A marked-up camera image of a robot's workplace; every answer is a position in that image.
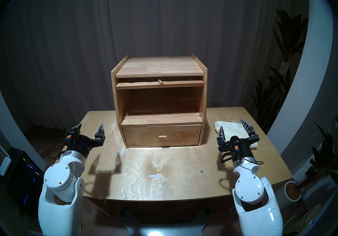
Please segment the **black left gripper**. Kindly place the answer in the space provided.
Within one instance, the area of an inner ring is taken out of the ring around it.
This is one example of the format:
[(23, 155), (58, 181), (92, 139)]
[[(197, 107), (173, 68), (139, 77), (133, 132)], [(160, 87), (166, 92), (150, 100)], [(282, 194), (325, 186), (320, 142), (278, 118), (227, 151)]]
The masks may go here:
[(68, 130), (63, 138), (63, 144), (67, 146), (67, 150), (72, 150), (88, 157), (92, 148), (101, 147), (105, 141), (104, 126), (101, 124), (95, 134), (95, 139), (91, 139), (80, 134), (82, 123)]

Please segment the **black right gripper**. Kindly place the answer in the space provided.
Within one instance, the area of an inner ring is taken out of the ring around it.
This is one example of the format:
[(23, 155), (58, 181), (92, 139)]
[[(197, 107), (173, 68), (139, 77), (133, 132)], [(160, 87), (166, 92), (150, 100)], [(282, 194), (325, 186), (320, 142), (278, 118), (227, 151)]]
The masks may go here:
[(217, 143), (219, 152), (224, 154), (221, 157), (221, 161), (242, 160), (245, 157), (253, 158), (250, 145), (259, 141), (258, 134), (255, 134), (254, 128), (247, 121), (240, 119), (248, 138), (239, 138), (238, 136), (232, 136), (230, 140), (226, 141), (223, 126), (220, 126), (218, 130)]

